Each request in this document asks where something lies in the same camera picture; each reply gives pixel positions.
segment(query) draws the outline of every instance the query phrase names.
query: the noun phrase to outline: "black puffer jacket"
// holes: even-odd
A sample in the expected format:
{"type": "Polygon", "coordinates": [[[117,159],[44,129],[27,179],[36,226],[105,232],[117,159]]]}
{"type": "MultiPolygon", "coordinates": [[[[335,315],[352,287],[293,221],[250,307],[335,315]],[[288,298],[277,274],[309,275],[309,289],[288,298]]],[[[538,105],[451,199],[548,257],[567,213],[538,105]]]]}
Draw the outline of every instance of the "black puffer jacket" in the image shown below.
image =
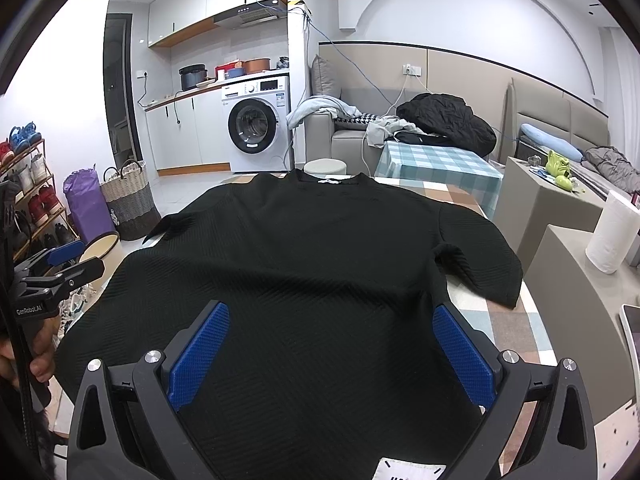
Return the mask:
{"type": "Polygon", "coordinates": [[[398,117],[427,134],[448,137],[450,145],[485,157],[495,148],[495,134],[464,99],[448,94],[419,94],[399,105],[398,117]]]}

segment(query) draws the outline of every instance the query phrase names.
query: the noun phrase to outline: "blue sneaker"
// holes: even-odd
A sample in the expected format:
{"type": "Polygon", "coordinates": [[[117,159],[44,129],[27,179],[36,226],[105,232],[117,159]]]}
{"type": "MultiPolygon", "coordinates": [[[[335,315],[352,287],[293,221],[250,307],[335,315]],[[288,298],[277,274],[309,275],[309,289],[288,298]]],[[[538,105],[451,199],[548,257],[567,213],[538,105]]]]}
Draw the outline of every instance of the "blue sneaker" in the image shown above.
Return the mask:
{"type": "Polygon", "coordinates": [[[14,155],[24,152],[29,149],[29,141],[23,136],[22,128],[20,126],[14,126],[11,128],[9,134],[9,144],[14,152],[14,155]]]}
{"type": "Polygon", "coordinates": [[[22,129],[22,136],[29,141],[30,146],[33,146],[42,138],[42,135],[36,131],[34,123],[29,123],[22,129]]]}

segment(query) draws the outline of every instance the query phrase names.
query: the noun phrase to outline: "human hand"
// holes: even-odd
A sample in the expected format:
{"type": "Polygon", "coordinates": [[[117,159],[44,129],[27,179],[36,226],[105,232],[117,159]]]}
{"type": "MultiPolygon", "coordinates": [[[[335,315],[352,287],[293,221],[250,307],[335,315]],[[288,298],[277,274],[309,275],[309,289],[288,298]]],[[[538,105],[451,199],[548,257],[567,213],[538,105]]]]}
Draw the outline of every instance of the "human hand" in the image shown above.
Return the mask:
{"type": "MultiPolygon", "coordinates": [[[[31,344],[35,355],[30,365],[31,373],[41,383],[45,383],[53,376],[56,367],[53,361],[55,348],[53,346],[52,336],[58,333],[59,328],[60,316],[45,319],[42,328],[36,334],[31,344]]],[[[1,339],[0,376],[4,377],[15,388],[18,388],[18,377],[12,367],[12,361],[15,361],[15,356],[11,342],[9,338],[1,339]]]]}

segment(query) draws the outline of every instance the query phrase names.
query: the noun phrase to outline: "kitchen counter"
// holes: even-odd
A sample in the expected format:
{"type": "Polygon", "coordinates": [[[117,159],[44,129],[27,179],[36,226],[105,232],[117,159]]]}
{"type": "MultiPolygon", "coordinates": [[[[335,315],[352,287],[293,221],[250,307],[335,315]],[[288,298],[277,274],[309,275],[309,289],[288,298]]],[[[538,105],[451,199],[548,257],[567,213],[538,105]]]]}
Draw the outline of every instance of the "kitchen counter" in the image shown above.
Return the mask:
{"type": "Polygon", "coordinates": [[[180,101],[180,100],[186,99],[188,97],[193,97],[194,95],[202,94],[204,92],[210,92],[212,90],[219,90],[219,89],[224,88],[225,86],[231,85],[233,83],[240,83],[242,81],[252,81],[254,79],[262,79],[262,78],[265,78],[265,77],[277,76],[277,75],[289,75],[289,69],[288,68],[281,68],[279,70],[269,70],[269,71],[264,71],[264,72],[257,72],[255,74],[242,75],[240,77],[233,77],[233,78],[225,79],[225,80],[222,80],[222,81],[212,81],[207,86],[203,86],[203,87],[200,87],[200,88],[193,88],[193,89],[187,90],[185,92],[179,92],[178,95],[174,95],[174,96],[171,96],[169,98],[162,99],[162,100],[159,100],[159,101],[151,101],[145,107],[145,112],[149,112],[151,110],[155,110],[156,108],[159,108],[159,107],[164,106],[166,104],[170,104],[170,103],[173,103],[175,101],[180,101]]]}

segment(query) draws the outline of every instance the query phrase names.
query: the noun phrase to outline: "red sneaker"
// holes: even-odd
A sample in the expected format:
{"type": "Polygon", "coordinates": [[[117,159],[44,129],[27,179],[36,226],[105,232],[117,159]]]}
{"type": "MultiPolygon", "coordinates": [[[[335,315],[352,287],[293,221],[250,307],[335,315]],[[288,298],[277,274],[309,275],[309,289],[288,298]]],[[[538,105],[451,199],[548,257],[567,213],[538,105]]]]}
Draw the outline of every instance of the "red sneaker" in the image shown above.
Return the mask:
{"type": "Polygon", "coordinates": [[[38,195],[44,209],[50,214],[57,213],[62,209],[62,204],[60,203],[60,200],[58,200],[56,192],[51,186],[42,186],[38,195]]]}
{"type": "Polygon", "coordinates": [[[31,213],[31,219],[36,224],[36,227],[42,227],[49,220],[39,195],[34,195],[29,200],[29,213],[31,213]]]}
{"type": "Polygon", "coordinates": [[[4,166],[14,160],[15,153],[12,151],[9,141],[0,142],[0,164],[4,166]]]}

